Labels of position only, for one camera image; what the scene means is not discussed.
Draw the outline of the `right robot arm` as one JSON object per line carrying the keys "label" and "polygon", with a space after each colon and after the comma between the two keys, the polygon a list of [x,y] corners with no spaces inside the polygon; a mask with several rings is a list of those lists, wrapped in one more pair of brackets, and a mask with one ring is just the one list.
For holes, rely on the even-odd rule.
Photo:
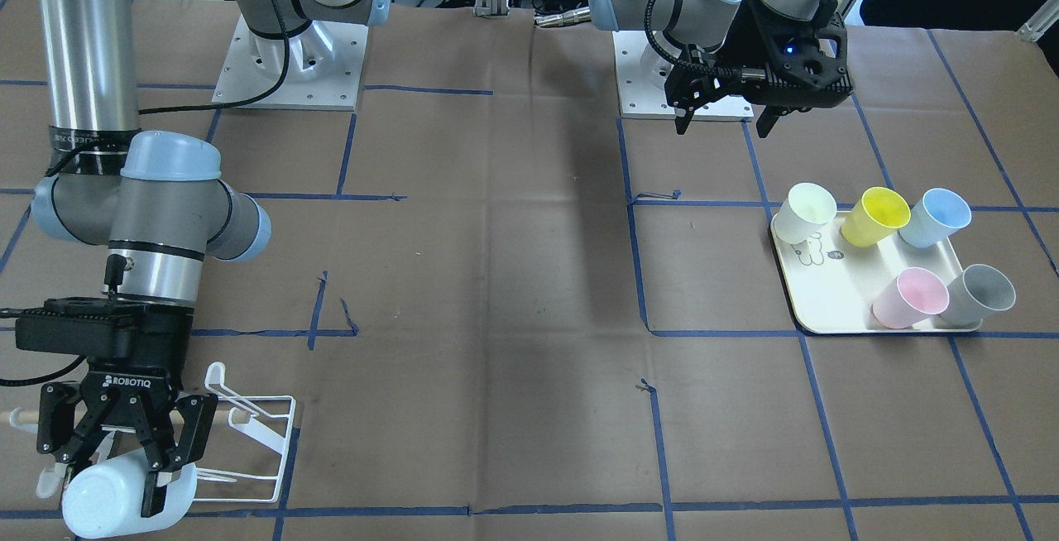
{"label": "right robot arm", "polygon": [[19,349],[88,364],[80,381],[36,379],[65,523],[90,539],[166,529],[189,511],[217,408],[181,381],[202,266],[261,255],[270,218],[223,182],[215,146],[142,130],[130,0],[41,0],[41,15],[52,154],[31,217],[108,257],[103,297],[3,315]]}

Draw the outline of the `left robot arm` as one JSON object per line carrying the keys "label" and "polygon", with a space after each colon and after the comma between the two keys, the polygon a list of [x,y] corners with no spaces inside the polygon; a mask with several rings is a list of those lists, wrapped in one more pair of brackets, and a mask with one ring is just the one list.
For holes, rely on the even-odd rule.
{"label": "left robot arm", "polygon": [[762,107],[764,137],[780,118],[851,96],[844,14],[852,1],[587,0],[587,10],[595,28],[645,36],[678,134],[700,108],[733,96]]}

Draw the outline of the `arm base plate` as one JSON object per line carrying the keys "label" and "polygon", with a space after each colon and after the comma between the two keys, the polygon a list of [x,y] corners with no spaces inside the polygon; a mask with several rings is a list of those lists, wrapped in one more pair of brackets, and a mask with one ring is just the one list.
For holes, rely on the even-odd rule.
{"label": "arm base plate", "polygon": [[[659,57],[642,30],[616,31],[612,35],[614,67],[620,88],[621,118],[674,120],[674,96],[684,74],[674,73],[674,64]],[[717,103],[704,103],[696,108],[693,119],[711,122],[748,122],[753,108],[742,97],[726,96]]]}
{"label": "arm base plate", "polygon": [[[249,108],[354,112],[361,91],[367,26],[316,21],[291,37],[286,77],[270,96]],[[249,30],[243,17],[228,47],[212,103],[235,103],[275,85],[283,41]]]}

